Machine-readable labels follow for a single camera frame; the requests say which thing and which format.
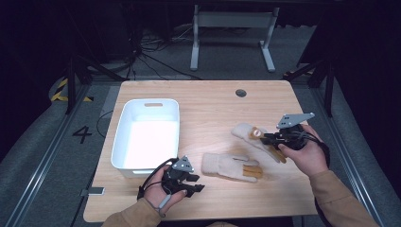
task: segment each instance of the hand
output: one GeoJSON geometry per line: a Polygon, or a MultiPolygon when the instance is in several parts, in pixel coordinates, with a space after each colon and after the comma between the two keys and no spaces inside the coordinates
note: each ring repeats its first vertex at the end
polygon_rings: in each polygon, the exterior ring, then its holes
{"type": "MultiPolygon", "coordinates": [[[[322,141],[312,127],[303,125],[303,128],[306,132],[315,135],[322,141]]],[[[308,140],[306,145],[300,150],[293,150],[283,144],[278,145],[278,148],[282,150],[288,158],[292,159],[295,165],[308,177],[328,169],[321,147],[313,141],[308,140]]]]}
{"type": "MultiPolygon", "coordinates": [[[[154,176],[149,181],[148,187],[145,191],[144,198],[150,202],[150,204],[158,208],[160,203],[165,199],[167,193],[162,188],[161,180],[165,171],[168,169],[168,166],[162,167],[159,171],[157,171],[154,176]]],[[[186,196],[186,190],[179,191],[173,195],[171,195],[170,200],[166,203],[166,205],[159,211],[160,214],[165,214],[168,209],[173,206],[175,203],[181,201],[186,196]]]]}

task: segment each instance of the work glove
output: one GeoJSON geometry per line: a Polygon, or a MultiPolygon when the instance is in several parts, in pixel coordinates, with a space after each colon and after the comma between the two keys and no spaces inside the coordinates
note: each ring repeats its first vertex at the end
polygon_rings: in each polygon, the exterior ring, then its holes
{"type": "Polygon", "coordinates": [[[263,176],[263,170],[258,165],[257,161],[250,161],[247,155],[205,153],[201,171],[255,183],[263,176]]]}
{"type": "Polygon", "coordinates": [[[273,146],[264,145],[262,141],[260,141],[260,137],[267,132],[268,131],[263,128],[256,128],[248,123],[240,123],[231,130],[232,135],[245,140],[245,142],[255,148],[265,151],[277,163],[286,163],[286,156],[281,150],[276,150],[273,146]]]}

